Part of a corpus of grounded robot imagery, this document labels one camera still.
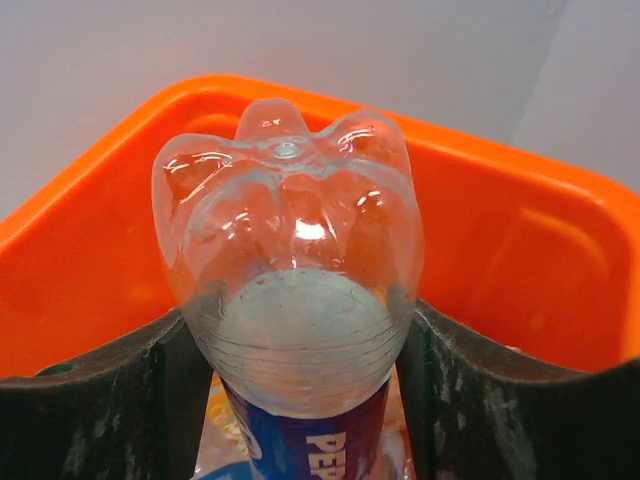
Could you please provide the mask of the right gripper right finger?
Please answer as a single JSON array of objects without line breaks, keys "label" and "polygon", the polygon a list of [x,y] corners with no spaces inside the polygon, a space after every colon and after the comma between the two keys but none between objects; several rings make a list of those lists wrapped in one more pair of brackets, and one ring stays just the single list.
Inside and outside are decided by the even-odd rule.
[{"label": "right gripper right finger", "polygon": [[639,363],[545,363],[416,305],[397,361],[420,479],[635,479]]}]

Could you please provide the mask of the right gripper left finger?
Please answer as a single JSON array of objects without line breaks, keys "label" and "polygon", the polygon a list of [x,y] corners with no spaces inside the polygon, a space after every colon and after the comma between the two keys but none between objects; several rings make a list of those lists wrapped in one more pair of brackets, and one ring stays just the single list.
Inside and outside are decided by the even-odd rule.
[{"label": "right gripper left finger", "polygon": [[1,382],[4,479],[189,479],[212,369],[177,310]]}]

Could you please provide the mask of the blue label bottle top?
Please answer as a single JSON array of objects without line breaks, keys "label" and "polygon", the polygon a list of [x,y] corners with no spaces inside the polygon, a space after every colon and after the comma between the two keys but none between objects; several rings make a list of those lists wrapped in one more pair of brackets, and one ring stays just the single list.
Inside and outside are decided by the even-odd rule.
[{"label": "blue label bottle top", "polygon": [[424,260],[400,129],[312,131],[284,99],[232,139],[184,133],[152,167],[157,241],[256,479],[377,479],[393,366]]}]

